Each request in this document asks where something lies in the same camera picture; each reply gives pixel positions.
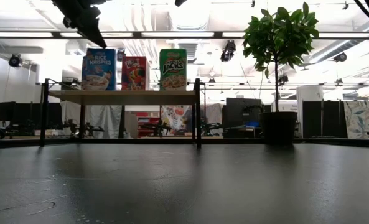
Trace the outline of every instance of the plant pot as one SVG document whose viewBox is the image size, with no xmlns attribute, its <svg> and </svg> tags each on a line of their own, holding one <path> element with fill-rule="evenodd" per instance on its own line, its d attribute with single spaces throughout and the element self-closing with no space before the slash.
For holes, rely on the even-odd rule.
<svg viewBox="0 0 369 224">
<path fill-rule="evenodd" d="M 292 144 L 297 121 L 296 112 L 260 113 L 259 120 L 266 144 Z"/>
</svg>

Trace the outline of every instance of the black table surface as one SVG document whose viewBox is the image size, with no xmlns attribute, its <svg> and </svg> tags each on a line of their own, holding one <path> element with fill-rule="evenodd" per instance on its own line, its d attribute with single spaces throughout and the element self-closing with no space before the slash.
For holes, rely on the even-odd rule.
<svg viewBox="0 0 369 224">
<path fill-rule="evenodd" d="M 369 149 L 0 149 L 0 223 L 369 223 Z"/>
</svg>

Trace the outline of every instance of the tree trunk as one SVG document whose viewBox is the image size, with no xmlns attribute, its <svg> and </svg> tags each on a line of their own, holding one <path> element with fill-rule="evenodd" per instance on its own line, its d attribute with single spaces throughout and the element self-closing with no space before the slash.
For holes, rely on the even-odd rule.
<svg viewBox="0 0 369 224">
<path fill-rule="evenodd" d="M 276 103 L 276 112 L 279 112 L 279 109 L 278 109 L 278 60 L 274 59 L 274 62 L 276 64 L 276 69 L 275 69 L 275 73 L 276 73 L 276 99 L 275 99 L 275 103 Z"/>
</svg>

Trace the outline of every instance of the potted plant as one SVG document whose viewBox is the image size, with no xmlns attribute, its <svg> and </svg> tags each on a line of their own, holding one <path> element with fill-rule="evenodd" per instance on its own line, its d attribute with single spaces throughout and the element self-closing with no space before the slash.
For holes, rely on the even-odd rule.
<svg viewBox="0 0 369 224">
<path fill-rule="evenodd" d="M 303 3 L 303 10 L 289 13 L 279 7 L 277 13 L 271 15 L 262 9 L 263 18 L 252 17 L 245 30 L 244 56 L 256 59 L 255 69 L 269 76 L 268 66 L 274 63 L 276 79 L 276 111 L 259 114 L 266 143 L 292 143 L 297 113 L 279 112 L 278 107 L 278 65 L 303 64 L 302 56 L 313 49 L 312 37 L 318 37 L 315 29 L 318 20 L 315 13 L 309 13 L 309 6 Z"/>
</svg>

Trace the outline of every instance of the rice krispies box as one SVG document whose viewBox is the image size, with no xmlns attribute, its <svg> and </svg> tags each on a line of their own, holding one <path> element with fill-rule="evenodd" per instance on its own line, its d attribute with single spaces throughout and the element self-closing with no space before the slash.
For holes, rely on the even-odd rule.
<svg viewBox="0 0 369 224">
<path fill-rule="evenodd" d="M 82 90 L 116 90 L 116 49 L 87 49 Z"/>
<path fill-rule="evenodd" d="M 160 90 L 186 90 L 187 51 L 162 49 L 159 53 Z"/>
<path fill-rule="evenodd" d="M 148 90 L 149 64 L 146 57 L 123 57 L 122 90 Z"/>
</svg>

